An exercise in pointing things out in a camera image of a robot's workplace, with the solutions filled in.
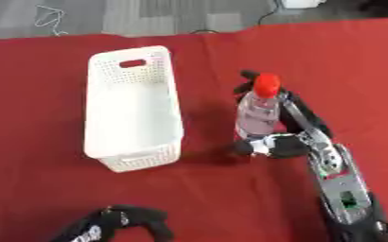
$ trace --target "white plastic basket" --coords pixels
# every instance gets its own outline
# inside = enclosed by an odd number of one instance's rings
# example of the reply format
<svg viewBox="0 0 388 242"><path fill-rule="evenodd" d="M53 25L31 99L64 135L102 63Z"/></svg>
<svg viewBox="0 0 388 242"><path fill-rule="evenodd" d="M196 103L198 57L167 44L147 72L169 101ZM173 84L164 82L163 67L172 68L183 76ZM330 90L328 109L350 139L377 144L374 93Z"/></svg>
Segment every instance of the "white plastic basket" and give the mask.
<svg viewBox="0 0 388 242"><path fill-rule="evenodd" d="M143 61L127 66L129 61ZM183 125L168 50L118 50L89 60L84 151L115 172L177 161Z"/></svg>

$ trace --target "red bottle cap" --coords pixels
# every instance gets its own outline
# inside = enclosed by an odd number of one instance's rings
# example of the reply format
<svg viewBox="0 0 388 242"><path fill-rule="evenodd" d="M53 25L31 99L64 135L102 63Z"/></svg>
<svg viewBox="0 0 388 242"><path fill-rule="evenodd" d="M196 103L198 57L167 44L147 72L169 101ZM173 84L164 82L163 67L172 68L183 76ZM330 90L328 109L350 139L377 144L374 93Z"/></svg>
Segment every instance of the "red bottle cap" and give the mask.
<svg viewBox="0 0 388 242"><path fill-rule="evenodd" d="M262 98L275 97L281 88L281 81L279 76L271 73L262 73L255 80L253 90Z"/></svg>

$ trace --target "plastic water bottle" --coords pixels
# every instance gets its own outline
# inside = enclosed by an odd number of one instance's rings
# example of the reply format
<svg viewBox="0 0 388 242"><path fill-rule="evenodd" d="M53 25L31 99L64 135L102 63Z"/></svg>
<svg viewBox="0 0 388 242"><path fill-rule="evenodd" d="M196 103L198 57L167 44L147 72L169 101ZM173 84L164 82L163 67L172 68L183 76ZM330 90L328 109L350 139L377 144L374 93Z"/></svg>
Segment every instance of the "plastic water bottle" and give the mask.
<svg viewBox="0 0 388 242"><path fill-rule="evenodd" d="M274 74L261 74L253 91L238 105L236 132L241 139L261 139L273 133L279 120L279 103L276 98L281 82Z"/></svg>

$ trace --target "red tablecloth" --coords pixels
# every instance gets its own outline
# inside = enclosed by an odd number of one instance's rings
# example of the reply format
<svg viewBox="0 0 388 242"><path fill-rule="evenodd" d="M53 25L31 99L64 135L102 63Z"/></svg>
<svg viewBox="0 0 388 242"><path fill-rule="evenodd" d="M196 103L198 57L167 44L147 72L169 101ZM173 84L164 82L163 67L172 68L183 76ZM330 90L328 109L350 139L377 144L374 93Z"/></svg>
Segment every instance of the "red tablecloth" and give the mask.
<svg viewBox="0 0 388 242"><path fill-rule="evenodd" d="M87 61L164 45L185 124L183 159L115 174L82 152ZM0 242L47 241L86 213L168 211L176 241L326 241L304 159L250 162L222 149L241 69L274 72L354 152L388 214L388 20L262 26L239 33L0 41ZM142 229L115 241L150 241Z"/></svg>

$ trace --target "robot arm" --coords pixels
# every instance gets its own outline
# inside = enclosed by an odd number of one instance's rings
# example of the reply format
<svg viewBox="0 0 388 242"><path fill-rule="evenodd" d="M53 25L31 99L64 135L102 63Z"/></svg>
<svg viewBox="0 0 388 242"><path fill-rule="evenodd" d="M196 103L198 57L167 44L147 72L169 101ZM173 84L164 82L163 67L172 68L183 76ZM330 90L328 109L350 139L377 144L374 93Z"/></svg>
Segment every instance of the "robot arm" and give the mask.
<svg viewBox="0 0 388 242"><path fill-rule="evenodd" d="M250 91L258 76L241 74L249 82L235 90L237 95ZM330 129L298 95L282 89L278 98L280 120L288 133L241 141L238 147L275 158L307 155L331 241L388 242L388 220L348 149L332 143Z"/></svg>

